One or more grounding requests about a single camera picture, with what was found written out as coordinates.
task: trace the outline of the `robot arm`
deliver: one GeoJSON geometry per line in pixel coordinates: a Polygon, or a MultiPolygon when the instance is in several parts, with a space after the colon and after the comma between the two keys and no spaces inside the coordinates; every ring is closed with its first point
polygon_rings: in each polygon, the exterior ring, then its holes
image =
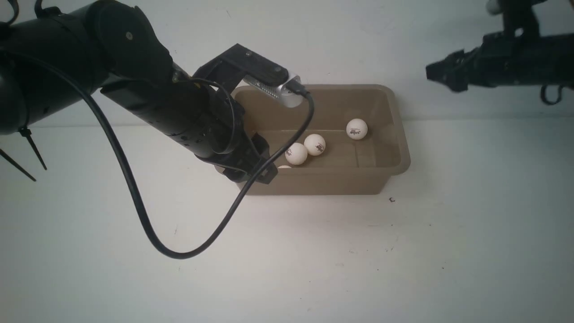
{"type": "MultiPolygon", "coordinates": [[[[269,146],[243,130],[245,110],[228,94],[245,79],[287,106],[302,102],[286,91],[298,76],[239,44],[189,76],[137,7],[100,0],[70,14],[36,6],[36,14],[0,26],[0,134],[29,133],[29,125],[81,99],[58,76],[10,53],[59,68],[90,94],[101,88],[200,160],[225,168],[234,182],[253,176],[269,146]]],[[[270,165],[257,181],[269,183],[276,174],[270,165]]]]}
{"type": "Polygon", "coordinates": [[[473,84],[484,87],[540,85],[541,99],[549,85],[574,85],[574,34],[541,37],[533,5],[546,0],[491,0],[487,10],[501,14],[504,30],[487,34],[471,52],[454,52],[426,67],[429,80],[459,93],[473,84]]]}

